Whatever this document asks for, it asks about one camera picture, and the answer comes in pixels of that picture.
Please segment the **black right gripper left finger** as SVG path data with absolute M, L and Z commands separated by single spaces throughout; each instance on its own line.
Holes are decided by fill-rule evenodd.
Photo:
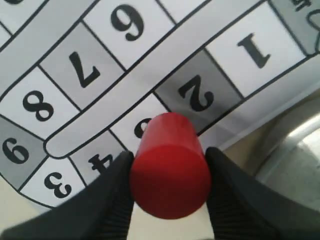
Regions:
M 134 200 L 129 173 L 130 151 L 115 161 L 84 190 L 58 207 L 5 229 L 2 240 L 125 240 Z

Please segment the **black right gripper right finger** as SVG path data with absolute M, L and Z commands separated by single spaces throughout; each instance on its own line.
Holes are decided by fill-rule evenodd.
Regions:
M 216 240 L 318 240 L 320 213 L 280 195 L 209 147 L 206 201 Z

